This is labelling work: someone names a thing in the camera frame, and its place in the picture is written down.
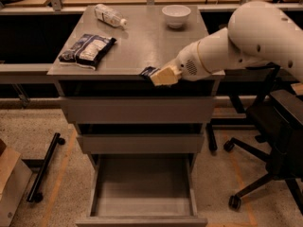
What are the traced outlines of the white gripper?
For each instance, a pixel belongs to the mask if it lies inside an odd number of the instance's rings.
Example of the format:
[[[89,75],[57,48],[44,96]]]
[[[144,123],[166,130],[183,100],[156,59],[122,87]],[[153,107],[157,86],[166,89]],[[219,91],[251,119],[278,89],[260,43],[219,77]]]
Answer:
[[[167,65],[150,76],[155,86],[173,85],[180,78],[196,81],[205,79],[210,73],[205,69],[200,55],[200,42],[192,43],[183,48],[175,59],[175,65]]]

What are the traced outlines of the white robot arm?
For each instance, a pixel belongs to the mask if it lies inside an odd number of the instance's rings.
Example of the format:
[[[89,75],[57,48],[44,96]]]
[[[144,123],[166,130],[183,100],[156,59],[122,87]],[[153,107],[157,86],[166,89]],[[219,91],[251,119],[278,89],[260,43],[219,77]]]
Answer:
[[[303,81],[303,30],[275,5],[253,1],[235,10],[227,27],[183,48],[150,79],[156,86],[172,85],[266,62]]]

